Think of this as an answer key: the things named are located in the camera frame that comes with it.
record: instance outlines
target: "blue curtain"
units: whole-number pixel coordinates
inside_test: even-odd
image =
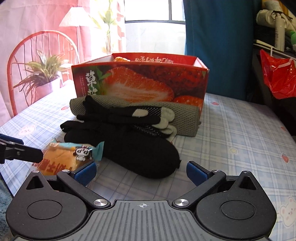
[[[252,63],[254,2],[183,2],[185,54],[199,57],[210,69],[207,92],[245,100]]]

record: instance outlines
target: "plaid tablecloth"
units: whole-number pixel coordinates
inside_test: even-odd
[[[22,138],[26,145],[44,148],[56,137],[63,140],[61,123],[74,119],[69,100],[73,87],[64,87],[31,105],[8,123],[0,133]],[[193,189],[186,176],[190,160],[228,175],[250,170],[272,201],[277,223],[270,238],[296,238],[296,144],[278,118],[265,106],[206,94],[196,137],[177,136],[173,141],[181,157],[180,169],[162,180],[151,180],[103,159],[92,190],[114,202],[116,199],[152,200],[175,198]],[[30,163],[6,161],[0,171],[15,194]]]

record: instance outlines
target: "strawberry box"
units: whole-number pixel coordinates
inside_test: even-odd
[[[116,57],[130,61],[114,62]],[[114,96],[135,102],[176,102],[201,112],[209,69],[196,57],[114,53],[72,66],[77,97]]]

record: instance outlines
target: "red plastic bag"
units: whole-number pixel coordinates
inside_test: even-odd
[[[277,99],[296,97],[296,62],[288,58],[271,57],[260,50],[264,83]]]

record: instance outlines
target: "flower pot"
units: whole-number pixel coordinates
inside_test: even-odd
[[[59,77],[45,85],[36,87],[35,102],[47,96],[48,94],[52,93],[53,91],[58,90],[60,88],[60,82],[61,82],[61,78]]]

